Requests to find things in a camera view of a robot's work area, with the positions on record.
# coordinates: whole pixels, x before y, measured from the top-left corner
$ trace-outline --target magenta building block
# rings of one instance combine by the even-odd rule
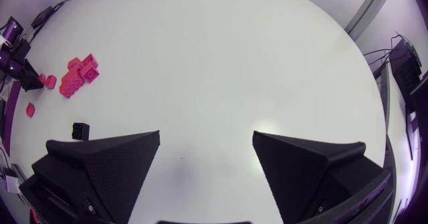
[[[56,77],[53,75],[49,75],[46,78],[45,87],[51,90],[55,87],[55,84],[56,84]]]
[[[42,84],[45,84],[45,82],[46,82],[46,76],[44,74],[40,74],[39,77],[38,77],[38,79],[39,79],[39,81]]]
[[[79,66],[79,69],[83,68],[83,63],[79,60],[79,58],[74,58],[68,62],[67,69],[72,69],[74,66]]]
[[[85,80],[80,74],[78,66],[74,66],[61,78],[60,93],[66,98],[69,98],[78,91],[84,83]]]
[[[87,64],[83,67],[80,73],[82,74],[83,79],[85,79],[89,84],[100,75],[92,64]]]
[[[27,116],[32,118],[35,111],[34,104],[28,102],[27,109],[25,111],[27,112]]]
[[[90,55],[88,55],[83,61],[83,66],[86,66],[88,64],[92,64],[92,66],[94,66],[94,68],[98,67],[98,62],[95,60],[94,56],[92,55],[92,53],[90,53]]]

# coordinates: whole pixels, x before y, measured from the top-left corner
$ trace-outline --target black box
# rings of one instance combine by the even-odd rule
[[[72,138],[75,140],[89,140],[89,126],[85,123],[74,123]]]

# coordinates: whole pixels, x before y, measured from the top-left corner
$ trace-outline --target small pink cube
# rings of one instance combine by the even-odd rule
[[[34,104],[28,102],[27,109],[25,111],[27,112],[27,116],[32,118],[35,111]]]
[[[81,70],[83,67],[83,63],[79,60],[79,58],[74,58],[68,62],[67,69],[72,69],[74,66],[79,66]]]
[[[46,78],[45,87],[51,90],[55,87],[55,83],[56,83],[56,77],[53,75],[50,75]]]
[[[94,56],[92,55],[92,53],[90,55],[88,55],[84,60],[82,60],[83,66],[86,66],[88,64],[92,64],[92,66],[94,66],[94,68],[98,67],[98,63],[95,60]]]
[[[80,73],[83,79],[85,79],[89,84],[100,75],[100,73],[98,73],[92,64],[87,64],[85,67],[83,67]]]
[[[45,82],[46,82],[46,76],[44,74],[40,74],[39,77],[38,77],[38,79],[39,79],[39,81],[42,84],[45,84]]]

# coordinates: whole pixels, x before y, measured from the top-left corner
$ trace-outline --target white table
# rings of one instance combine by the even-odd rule
[[[90,139],[160,130],[130,223],[281,223],[254,130],[363,141],[383,165],[385,119],[370,69],[307,0],[73,0],[28,59],[60,81],[70,59],[89,53],[100,76],[69,100],[59,82],[21,91],[11,161],[30,176],[46,140],[72,141],[73,122],[89,124]]]

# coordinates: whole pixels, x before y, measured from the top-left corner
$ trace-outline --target cable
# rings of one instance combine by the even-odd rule
[[[28,44],[32,43],[32,41],[34,40],[34,38],[37,36],[37,34],[40,32],[40,30],[43,28],[43,26],[47,23],[47,21],[49,20],[49,18],[56,13],[56,11],[58,11],[58,9],[60,9],[62,7],[62,5],[64,5],[65,2],[67,1],[71,1],[71,0],[64,0],[61,3],[58,3],[57,5],[55,5],[55,7],[53,7],[53,12],[51,13],[51,15],[39,26],[39,28],[37,28],[37,30],[35,30],[35,32],[33,33],[33,37],[31,38],[31,40],[28,42]]]
[[[363,54],[363,56],[366,56],[366,55],[369,55],[369,54],[372,54],[372,53],[376,53],[378,51],[391,51],[391,50],[393,50],[393,48],[391,48],[391,49],[379,49],[379,50],[376,50],[376,51],[371,51],[370,53]]]
[[[397,47],[395,47],[394,49],[392,49],[389,53],[386,53],[384,56],[380,57],[379,59],[377,59],[377,60],[375,60],[375,61],[373,61],[373,62],[369,63],[369,65],[372,65],[372,64],[376,63],[377,61],[379,61],[379,60],[381,60],[381,59],[385,58],[385,56],[387,56],[387,55],[391,54],[391,53],[392,53],[393,51],[395,51],[395,50],[403,49],[403,47],[407,47],[407,48],[409,48],[409,46],[408,46],[408,45],[400,45],[400,46],[397,46]]]
[[[3,155],[5,156],[5,160],[6,160],[7,168],[9,168],[9,169],[10,169],[10,167],[9,167],[9,163],[7,162],[7,157],[6,157],[6,153],[5,153],[5,151],[3,150],[3,148],[0,148],[0,150],[1,150],[1,152],[3,153]]]
[[[391,38],[391,48],[394,48],[394,47],[393,47],[393,39],[394,39],[394,38],[396,38],[396,37],[400,37],[400,35],[398,34],[397,36],[395,36],[395,37],[392,37],[392,38]]]

